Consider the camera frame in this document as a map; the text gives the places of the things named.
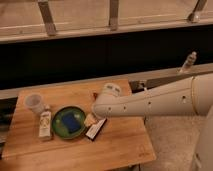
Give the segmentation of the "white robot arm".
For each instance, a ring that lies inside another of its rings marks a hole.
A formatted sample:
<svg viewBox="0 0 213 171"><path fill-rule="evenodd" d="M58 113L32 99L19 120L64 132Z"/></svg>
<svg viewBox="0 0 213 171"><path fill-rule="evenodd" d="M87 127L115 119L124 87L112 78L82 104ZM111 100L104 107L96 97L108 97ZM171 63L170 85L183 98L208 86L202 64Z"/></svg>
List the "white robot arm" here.
<svg viewBox="0 0 213 171"><path fill-rule="evenodd" d="M99 119L134 116L205 116L190 171L213 171L213 73L191 76L133 95L107 83L92 104Z"/></svg>

